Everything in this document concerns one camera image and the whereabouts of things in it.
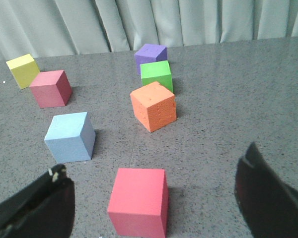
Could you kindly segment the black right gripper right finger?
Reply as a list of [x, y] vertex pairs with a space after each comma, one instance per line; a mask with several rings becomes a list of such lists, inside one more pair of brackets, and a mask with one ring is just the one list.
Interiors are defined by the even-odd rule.
[[298, 190], [283, 182], [252, 142], [239, 158], [234, 195], [255, 238], [298, 238]]

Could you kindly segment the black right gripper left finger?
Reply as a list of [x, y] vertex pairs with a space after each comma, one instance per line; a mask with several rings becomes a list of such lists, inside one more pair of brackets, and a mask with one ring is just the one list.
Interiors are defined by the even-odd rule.
[[74, 219], [74, 182], [57, 164], [0, 204], [0, 238], [68, 238]]

